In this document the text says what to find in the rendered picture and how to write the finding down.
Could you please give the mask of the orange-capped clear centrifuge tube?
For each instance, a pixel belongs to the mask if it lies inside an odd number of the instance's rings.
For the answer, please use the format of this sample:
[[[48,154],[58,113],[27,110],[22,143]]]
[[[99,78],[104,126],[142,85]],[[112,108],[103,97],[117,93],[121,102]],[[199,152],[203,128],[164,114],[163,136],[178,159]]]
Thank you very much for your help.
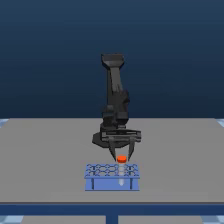
[[[119,185],[123,186],[124,185],[123,176],[125,173],[125,164],[127,162],[127,157],[125,155],[118,155],[117,162],[118,162],[118,174],[120,176]]]

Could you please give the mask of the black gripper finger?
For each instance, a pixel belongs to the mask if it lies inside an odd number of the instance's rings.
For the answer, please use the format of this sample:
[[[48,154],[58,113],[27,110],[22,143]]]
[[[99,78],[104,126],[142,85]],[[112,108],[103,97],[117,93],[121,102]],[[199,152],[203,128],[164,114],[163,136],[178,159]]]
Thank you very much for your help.
[[[110,151],[112,157],[114,159],[116,159],[115,141],[114,141],[114,138],[113,137],[109,137],[108,142],[109,142],[109,151]]]
[[[132,156],[132,154],[134,152],[135,140],[136,139],[134,137],[130,137],[128,158],[131,158],[131,156]]]

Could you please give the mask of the blue tube rack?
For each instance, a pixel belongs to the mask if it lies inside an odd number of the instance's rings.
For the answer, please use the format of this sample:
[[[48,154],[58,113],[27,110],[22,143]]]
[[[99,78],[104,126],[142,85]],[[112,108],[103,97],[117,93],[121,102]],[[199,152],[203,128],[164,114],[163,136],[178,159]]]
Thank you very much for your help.
[[[118,164],[87,164],[84,179],[86,191],[138,191],[137,164],[125,164],[124,185],[119,185]]]

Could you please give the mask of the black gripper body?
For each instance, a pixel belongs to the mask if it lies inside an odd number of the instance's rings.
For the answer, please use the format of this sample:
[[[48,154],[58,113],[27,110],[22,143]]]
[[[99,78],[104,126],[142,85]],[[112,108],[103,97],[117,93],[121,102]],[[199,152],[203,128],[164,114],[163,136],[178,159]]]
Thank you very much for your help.
[[[102,130],[100,132],[100,137],[102,139],[112,137],[119,137],[119,138],[141,138],[141,132],[139,130],[133,130],[133,129],[111,129],[111,130]]]

